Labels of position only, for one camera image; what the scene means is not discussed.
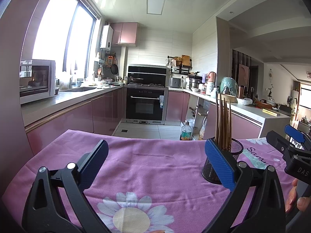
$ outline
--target window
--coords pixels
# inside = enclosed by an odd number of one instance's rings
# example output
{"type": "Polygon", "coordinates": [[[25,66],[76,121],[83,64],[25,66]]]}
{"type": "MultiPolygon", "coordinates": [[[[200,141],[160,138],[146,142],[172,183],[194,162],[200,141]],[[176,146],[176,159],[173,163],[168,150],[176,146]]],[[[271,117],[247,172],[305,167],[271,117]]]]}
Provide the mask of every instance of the window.
{"type": "Polygon", "coordinates": [[[75,79],[85,78],[95,21],[79,0],[50,0],[32,58],[55,60],[56,78],[61,78],[64,71],[75,79]]]}
{"type": "Polygon", "coordinates": [[[301,88],[299,105],[307,109],[311,109],[311,90],[301,88]]]}

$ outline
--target purple tablecloth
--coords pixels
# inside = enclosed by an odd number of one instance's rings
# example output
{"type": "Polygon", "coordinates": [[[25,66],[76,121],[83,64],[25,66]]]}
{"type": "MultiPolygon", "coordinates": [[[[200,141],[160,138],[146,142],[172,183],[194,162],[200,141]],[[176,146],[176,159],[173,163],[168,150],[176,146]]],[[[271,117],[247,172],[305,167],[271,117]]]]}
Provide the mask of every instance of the purple tablecloth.
{"type": "MultiPolygon", "coordinates": [[[[21,223],[27,195],[41,166],[53,170],[77,162],[100,139],[108,142],[109,155],[85,195],[113,233],[201,232],[229,194],[228,189],[201,175],[205,141],[130,139],[68,130],[29,160],[8,186],[2,199],[15,220],[21,223]]],[[[257,168],[275,166],[286,199],[293,178],[283,171],[282,155],[265,139],[241,142],[244,152],[238,160],[257,168]]],[[[235,223],[243,219],[253,191],[248,192],[235,223]]],[[[60,192],[71,221],[79,225],[64,190],[60,192]]]]}

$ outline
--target wooden cutting board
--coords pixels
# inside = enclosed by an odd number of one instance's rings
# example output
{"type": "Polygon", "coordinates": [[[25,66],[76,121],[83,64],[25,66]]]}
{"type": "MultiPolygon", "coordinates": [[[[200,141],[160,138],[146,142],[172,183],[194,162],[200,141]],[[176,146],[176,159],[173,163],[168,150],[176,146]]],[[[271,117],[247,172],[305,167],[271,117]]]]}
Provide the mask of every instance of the wooden cutting board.
{"type": "Polygon", "coordinates": [[[182,55],[182,65],[191,67],[190,56],[182,55]]]}

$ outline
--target kitchen sink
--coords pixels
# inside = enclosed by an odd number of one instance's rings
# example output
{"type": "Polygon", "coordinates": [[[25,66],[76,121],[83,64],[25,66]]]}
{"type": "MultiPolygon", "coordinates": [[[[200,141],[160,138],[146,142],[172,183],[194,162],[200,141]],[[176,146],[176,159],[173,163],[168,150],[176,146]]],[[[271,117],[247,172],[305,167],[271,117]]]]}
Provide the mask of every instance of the kitchen sink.
{"type": "Polygon", "coordinates": [[[74,88],[74,89],[68,89],[64,92],[84,92],[92,89],[96,89],[97,87],[82,87],[82,88],[74,88]]]}

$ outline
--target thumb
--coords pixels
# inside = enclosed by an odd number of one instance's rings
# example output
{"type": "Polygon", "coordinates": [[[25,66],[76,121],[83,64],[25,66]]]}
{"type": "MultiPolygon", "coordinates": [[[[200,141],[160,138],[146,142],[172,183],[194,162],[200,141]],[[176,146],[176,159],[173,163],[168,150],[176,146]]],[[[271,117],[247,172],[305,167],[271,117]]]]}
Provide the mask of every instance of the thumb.
{"type": "Polygon", "coordinates": [[[300,210],[300,211],[305,211],[309,205],[311,201],[311,198],[309,197],[300,197],[297,201],[297,208],[300,210]]]}

